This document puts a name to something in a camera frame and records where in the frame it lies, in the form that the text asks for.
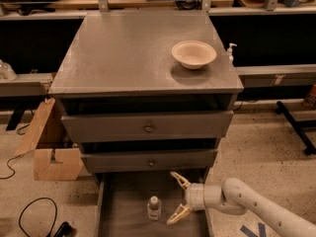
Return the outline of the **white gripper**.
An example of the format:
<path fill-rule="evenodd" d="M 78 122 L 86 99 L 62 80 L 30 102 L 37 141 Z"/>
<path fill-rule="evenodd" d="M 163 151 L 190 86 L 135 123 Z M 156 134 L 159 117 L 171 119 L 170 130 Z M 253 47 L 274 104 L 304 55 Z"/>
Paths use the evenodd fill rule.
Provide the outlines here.
<path fill-rule="evenodd" d="M 170 175 L 176 179 L 180 187 L 185 190 L 186 205 L 180 204 L 167 220 L 168 225 L 175 224 L 188 216 L 192 210 L 218 208 L 223 204 L 222 188 L 218 185 L 204 185 L 189 182 L 185 177 L 172 171 Z"/>

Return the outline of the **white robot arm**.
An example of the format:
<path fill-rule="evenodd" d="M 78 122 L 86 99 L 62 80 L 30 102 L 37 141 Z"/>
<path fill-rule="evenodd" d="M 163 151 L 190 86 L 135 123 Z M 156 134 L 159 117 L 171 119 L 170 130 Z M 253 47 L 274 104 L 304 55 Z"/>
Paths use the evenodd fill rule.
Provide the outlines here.
<path fill-rule="evenodd" d="M 185 192 L 180 204 L 167 220 L 175 224 L 192 211 L 216 209 L 222 213 L 241 215 L 251 210 L 280 237 L 316 237 L 316 225 L 286 208 L 261 196 L 237 178 L 226 179 L 221 186 L 191 183 L 177 172 L 171 172 Z"/>

